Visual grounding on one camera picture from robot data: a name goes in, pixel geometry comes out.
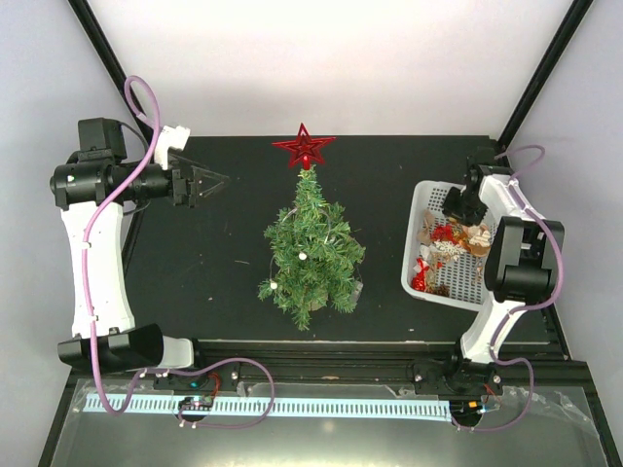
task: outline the plastic basket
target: plastic basket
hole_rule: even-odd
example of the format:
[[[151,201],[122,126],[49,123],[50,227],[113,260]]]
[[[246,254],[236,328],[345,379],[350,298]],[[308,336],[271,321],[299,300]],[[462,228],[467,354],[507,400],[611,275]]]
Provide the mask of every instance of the plastic basket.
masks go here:
[[[435,226],[445,225],[447,221],[441,211],[441,206],[446,198],[446,194],[452,187],[462,188],[462,185],[423,181],[416,186],[413,202],[411,203],[405,256],[402,261],[402,287],[409,295],[417,299],[480,311],[487,296],[487,289],[485,288],[484,280],[476,280],[478,259],[469,253],[460,255],[457,261],[448,263],[438,270],[437,285],[447,285],[450,288],[450,297],[427,294],[411,287],[411,282],[416,275],[414,266],[417,259],[421,257],[420,242],[417,236],[418,231],[423,228],[424,211],[429,209],[435,216]],[[495,236],[497,225],[490,212],[487,212],[483,222],[489,227],[492,237]]]

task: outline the black table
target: black table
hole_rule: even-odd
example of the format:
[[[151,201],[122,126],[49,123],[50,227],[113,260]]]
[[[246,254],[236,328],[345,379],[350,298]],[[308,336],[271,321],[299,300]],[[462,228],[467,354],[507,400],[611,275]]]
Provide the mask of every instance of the black table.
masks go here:
[[[229,175],[231,185],[197,209],[166,200],[147,209],[128,265],[137,326],[158,323],[172,337],[243,341],[454,342],[473,311],[410,297],[400,284],[413,190],[421,180],[459,183],[466,157],[495,144],[485,136],[343,136],[322,150],[318,180],[345,208],[366,258],[352,315],[314,313],[300,332],[258,284],[272,256],[263,236],[290,206],[298,169],[278,137],[193,137],[184,153]],[[509,342],[548,342],[540,313],[525,315]]]

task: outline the christmas tree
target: christmas tree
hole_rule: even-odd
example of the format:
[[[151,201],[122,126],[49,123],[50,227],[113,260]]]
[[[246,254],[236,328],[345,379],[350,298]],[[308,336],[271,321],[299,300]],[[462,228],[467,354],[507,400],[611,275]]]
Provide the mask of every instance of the christmas tree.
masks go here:
[[[313,166],[303,168],[299,177],[294,207],[281,209],[264,232],[274,254],[271,269],[274,263],[278,272],[260,284],[259,297],[272,295],[275,304],[305,330],[310,312],[329,301],[339,312],[354,311],[361,286],[354,271],[365,248],[350,236],[350,226],[342,218],[344,208],[322,197]]]

